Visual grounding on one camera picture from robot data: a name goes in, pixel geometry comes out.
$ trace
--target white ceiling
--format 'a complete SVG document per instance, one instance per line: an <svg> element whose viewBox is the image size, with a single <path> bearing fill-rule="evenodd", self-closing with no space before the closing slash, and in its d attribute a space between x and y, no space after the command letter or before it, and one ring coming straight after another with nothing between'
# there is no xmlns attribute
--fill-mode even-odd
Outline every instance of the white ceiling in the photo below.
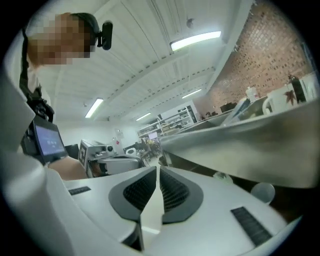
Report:
<svg viewBox="0 0 320 256"><path fill-rule="evenodd" d="M90 59L46 67L42 85L57 121L80 121L96 98L104 103L96 120L148 118L205 94L223 68L247 19L253 0L62 0L52 1L32 26L55 14L94 14L100 28L113 23L112 47L96 48ZM187 18L194 19L192 29ZM221 37L172 52L170 42L212 31ZM202 89L193 96L182 96Z"/></svg>

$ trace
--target stainless steel counter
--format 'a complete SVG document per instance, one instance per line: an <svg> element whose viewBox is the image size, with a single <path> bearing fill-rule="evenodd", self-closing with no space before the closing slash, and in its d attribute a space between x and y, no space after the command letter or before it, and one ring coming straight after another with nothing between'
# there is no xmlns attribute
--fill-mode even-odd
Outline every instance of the stainless steel counter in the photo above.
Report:
<svg viewBox="0 0 320 256"><path fill-rule="evenodd" d="M174 155L254 182L313 188L319 178L320 102L160 138L167 162Z"/></svg>
<svg viewBox="0 0 320 256"><path fill-rule="evenodd" d="M188 128L180 131L179 134L188 133L188 132L192 132L192 131L198 131L198 130L212 128L212 127L217 127L217 126L221 125L221 123L229 116L229 114L231 112L232 112L232 110L228 110L228 111L223 112L221 114L207 118L203 121L197 122L197 123L189 126Z"/></svg>

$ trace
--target screen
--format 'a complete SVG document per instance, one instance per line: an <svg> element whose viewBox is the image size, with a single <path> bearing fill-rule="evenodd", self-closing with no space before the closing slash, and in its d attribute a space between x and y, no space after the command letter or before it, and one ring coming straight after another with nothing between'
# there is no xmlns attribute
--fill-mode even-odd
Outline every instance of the screen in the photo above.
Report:
<svg viewBox="0 0 320 256"><path fill-rule="evenodd" d="M35 126L39 144L44 156L61 153L65 151L60 135L55 130Z"/></svg>

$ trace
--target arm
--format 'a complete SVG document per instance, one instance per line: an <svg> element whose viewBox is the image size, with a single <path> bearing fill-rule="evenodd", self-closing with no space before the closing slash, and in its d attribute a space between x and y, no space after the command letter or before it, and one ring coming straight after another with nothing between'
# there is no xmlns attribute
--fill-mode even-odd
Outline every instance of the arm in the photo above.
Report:
<svg viewBox="0 0 320 256"><path fill-rule="evenodd" d="M50 163L48 168L57 171L61 179L65 181L87 179L85 169L79 160L70 156Z"/></svg>

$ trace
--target ceiling light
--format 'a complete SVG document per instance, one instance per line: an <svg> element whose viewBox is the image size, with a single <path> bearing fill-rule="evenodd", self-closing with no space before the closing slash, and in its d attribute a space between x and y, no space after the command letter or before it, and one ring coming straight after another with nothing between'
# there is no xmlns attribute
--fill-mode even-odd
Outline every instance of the ceiling light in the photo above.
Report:
<svg viewBox="0 0 320 256"><path fill-rule="evenodd" d="M195 93L197 93L197 92L200 92L201 90L202 90L202 89L199 89L199 90L196 90L196 91L194 91L194 92L191 92L191 93L189 93L188 95L183 96L182 99L184 99L184 98L186 98L186 97L188 97L188 96L190 96L190 95L192 95L192 94L195 94Z"/></svg>
<svg viewBox="0 0 320 256"><path fill-rule="evenodd" d="M89 109L88 113L85 115L85 118L90 118L103 101L104 100L102 98L97 98L95 103L93 103L92 107Z"/></svg>
<svg viewBox="0 0 320 256"><path fill-rule="evenodd" d="M149 116L150 114L151 114L151 113L145 114L145 115L139 117L136 121L139 121L140 119L145 118L146 116Z"/></svg>
<svg viewBox="0 0 320 256"><path fill-rule="evenodd" d="M198 35L194 35L176 42L172 42L170 46L172 48L172 51L176 51L178 49L181 49L182 47L189 46L194 43L198 43L198 42L212 39L212 38L219 38L220 35L221 35L221 31L198 34Z"/></svg>

